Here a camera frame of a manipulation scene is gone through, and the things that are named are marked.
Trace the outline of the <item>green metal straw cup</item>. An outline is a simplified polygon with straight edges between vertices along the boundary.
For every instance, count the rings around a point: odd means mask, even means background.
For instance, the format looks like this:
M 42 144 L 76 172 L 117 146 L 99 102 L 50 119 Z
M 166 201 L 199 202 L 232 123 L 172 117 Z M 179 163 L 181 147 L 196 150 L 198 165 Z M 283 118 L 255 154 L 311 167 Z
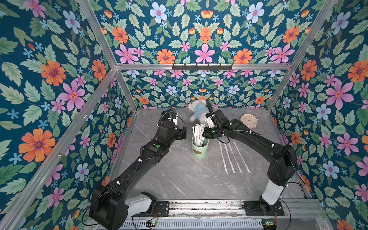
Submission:
M 204 139 L 203 146 L 199 147 L 195 144 L 195 137 L 193 136 L 192 139 L 192 153 L 193 156 L 197 159 L 203 159 L 207 156 L 208 148 L 209 148 L 209 140 Z

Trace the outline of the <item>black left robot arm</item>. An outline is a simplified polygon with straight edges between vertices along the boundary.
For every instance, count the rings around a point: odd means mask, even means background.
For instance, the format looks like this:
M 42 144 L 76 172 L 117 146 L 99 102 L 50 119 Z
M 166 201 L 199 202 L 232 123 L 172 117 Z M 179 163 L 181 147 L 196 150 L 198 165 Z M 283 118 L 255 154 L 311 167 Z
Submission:
M 179 127 L 172 120 L 160 121 L 154 138 L 141 146 L 138 158 L 120 176 L 105 186 L 98 186 L 92 194 L 89 217 L 108 230 L 118 230 L 135 215 L 157 215 L 157 198 L 142 192 L 128 195 L 142 177 L 169 152 L 176 140 L 186 139 L 186 126 Z

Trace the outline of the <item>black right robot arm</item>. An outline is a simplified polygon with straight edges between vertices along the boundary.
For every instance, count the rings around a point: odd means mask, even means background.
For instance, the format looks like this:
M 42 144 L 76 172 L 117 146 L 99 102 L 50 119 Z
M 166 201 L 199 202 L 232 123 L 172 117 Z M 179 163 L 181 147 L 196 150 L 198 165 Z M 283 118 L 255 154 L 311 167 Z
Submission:
M 268 182 L 258 201 L 261 212 L 270 211 L 297 172 L 297 157 L 293 148 L 270 141 L 237 119 L 228 120 L 221 111 L 215 114 L 207 113 L 206 121 L 208 127 L 203 134 L 206 139 L 225 136 L 228 139 L 237 140 L 259 153 L 270 163 L 267 171 Z

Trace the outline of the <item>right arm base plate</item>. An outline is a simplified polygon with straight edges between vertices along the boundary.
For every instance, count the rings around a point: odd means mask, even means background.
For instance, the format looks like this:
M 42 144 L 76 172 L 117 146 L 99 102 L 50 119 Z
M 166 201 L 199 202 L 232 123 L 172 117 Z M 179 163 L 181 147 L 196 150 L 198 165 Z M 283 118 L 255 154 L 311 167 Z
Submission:
M 284 216 L 280 200 L 273 206 L 268 205 L 266 202 L 260 201 L 244 201 L 242 208 L 245 210 L 247 216 Z

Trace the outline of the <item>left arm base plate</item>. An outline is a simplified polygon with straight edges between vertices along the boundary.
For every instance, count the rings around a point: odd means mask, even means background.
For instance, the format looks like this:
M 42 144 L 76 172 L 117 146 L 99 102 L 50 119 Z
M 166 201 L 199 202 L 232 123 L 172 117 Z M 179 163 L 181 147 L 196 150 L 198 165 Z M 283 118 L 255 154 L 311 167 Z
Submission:
M 168 217 L 170 209 L 169 201 L 157 201 L 147 212 L 139 213 L 134 217 Z

